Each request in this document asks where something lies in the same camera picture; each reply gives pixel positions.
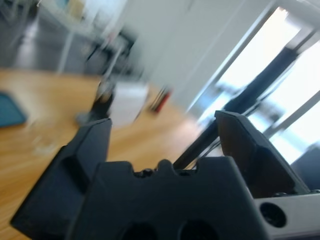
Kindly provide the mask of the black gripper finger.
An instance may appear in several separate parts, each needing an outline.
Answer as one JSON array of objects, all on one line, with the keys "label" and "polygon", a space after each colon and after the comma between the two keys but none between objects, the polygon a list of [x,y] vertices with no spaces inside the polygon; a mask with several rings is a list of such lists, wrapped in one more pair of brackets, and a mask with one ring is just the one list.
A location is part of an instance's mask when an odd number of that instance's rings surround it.
[{"label": "black gripper finger", "polygon": [[223,154],[234,159],[254,198],[311,192],[246,116],[222,110],[216,111],[214,116]]},{"label": "black gripper finger", "polygon": [[107,159],[112,121],[79,128],[30,190],[10,225],[32,240],[62,240],[76,216],[96,168]]}]

